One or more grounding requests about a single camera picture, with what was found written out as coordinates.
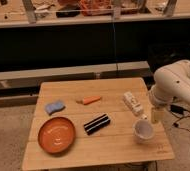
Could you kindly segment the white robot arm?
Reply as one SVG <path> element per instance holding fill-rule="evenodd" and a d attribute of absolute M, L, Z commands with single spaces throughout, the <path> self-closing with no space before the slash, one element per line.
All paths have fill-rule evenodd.
<path fill-rule="evenodd" d="M 165 108 L 174 97 L 190 105 L 190 60 L 179 60 L 158 68 L 154 72 L 155 84 L 148 92 L 151 108 L 151 122 L 158 123 Z"/>

